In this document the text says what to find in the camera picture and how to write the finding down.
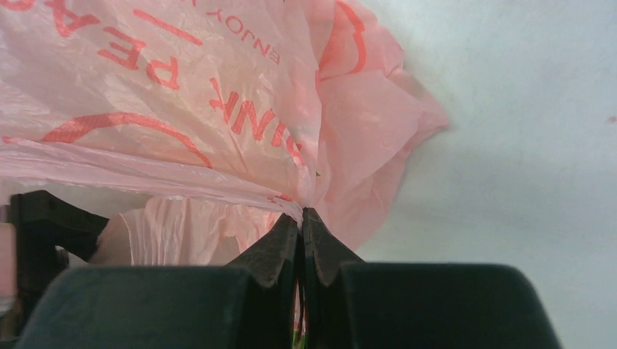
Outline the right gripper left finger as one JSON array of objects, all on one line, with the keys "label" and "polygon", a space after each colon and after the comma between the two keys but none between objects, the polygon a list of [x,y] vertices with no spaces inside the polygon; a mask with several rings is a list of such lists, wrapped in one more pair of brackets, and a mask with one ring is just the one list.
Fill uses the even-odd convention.
[{"label": "right gripper left finger", "polygon": [[298,227],[282,215],[224,266],[84,267],[60,274],[18,348],[290,348]]}]

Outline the pink plastic bag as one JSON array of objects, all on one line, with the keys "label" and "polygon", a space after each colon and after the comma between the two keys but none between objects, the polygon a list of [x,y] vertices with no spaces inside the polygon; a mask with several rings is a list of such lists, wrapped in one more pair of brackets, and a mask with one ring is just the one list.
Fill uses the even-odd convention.
[{"label": "pink plastic bag", "polygon": [[355,248],[448,125],[357,1],[3,1],[1,202],[116,198],[102,263],[214,262],[313,207]]}]

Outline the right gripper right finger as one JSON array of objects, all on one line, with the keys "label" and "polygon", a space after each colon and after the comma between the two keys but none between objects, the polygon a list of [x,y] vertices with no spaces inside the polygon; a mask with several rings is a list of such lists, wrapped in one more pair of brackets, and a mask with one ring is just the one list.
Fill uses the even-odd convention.
[{"label": "right gripper right finger", "polygon": [[499,264],[367,262],[303,211],[308,348],[559,348],[541,300]]}]

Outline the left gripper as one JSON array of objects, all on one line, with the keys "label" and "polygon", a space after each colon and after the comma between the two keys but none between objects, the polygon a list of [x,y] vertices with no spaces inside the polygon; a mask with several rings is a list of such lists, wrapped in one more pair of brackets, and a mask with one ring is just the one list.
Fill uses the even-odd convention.
[{"label": "left gripper", "polygon": [[109,219],[69,204],[46,190],[10,197],[8,223],[16,232],[15,329],[22,332],[52,281],[73,254],[88,261]]}]

